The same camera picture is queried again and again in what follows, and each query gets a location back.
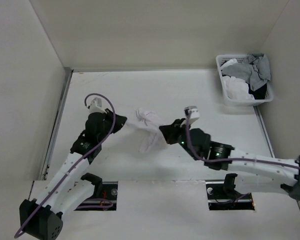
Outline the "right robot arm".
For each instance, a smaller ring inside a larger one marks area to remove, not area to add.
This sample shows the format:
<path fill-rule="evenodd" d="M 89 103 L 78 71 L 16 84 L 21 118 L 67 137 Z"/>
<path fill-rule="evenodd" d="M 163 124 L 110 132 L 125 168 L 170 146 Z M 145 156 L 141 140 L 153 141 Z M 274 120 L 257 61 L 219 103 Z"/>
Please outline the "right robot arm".
<path fill-rule="evenodd" d="M 228 198 L 245 193 L 278 193 L 300 202 L 300 155 L 295 159 L 266 157 L 211 140 L 185 118 L 159 127 L 167 144 L 179 144 L 195 161 L 225 171 L 222 192 Z"/>

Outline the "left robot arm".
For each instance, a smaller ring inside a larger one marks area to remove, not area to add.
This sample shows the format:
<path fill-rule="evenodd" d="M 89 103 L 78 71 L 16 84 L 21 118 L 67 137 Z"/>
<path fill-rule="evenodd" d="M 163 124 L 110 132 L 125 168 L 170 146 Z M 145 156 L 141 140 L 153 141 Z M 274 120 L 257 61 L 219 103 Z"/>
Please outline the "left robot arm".
<path fill-rule="evenodd" d="M 102 143 L 126 121 L 127 117 L 109 109 L 89 114 L 85 129 L 59 171 L 37 197 L 20 204 L 20 228 L 15 239 L 28 234 L 38 240 L 55 240 L 61 233 L 65 215 L 76 210 L 84 200 L 95 200 L 102 195 L 102 179 L 86 170 L 101 152 Z"/>

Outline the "white tank top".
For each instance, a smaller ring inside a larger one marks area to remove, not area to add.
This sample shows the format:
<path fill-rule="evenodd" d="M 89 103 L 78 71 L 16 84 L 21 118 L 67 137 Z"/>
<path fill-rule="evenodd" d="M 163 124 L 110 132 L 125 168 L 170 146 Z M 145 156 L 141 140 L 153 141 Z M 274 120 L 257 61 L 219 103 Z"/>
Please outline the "white tank top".
<path fill-rule="evenodd" d="M 165 122 L 154 111 L 145 110 L 141 107 L 135 110 L 135 117 L 130 117 L 125 122 L 125 126 L 146 133 L 138 150 L 143 154 L 148 153 L 152 148 L 163 150 L 168 147 L 163 133 L 159 129 L 163 125 Z"/>

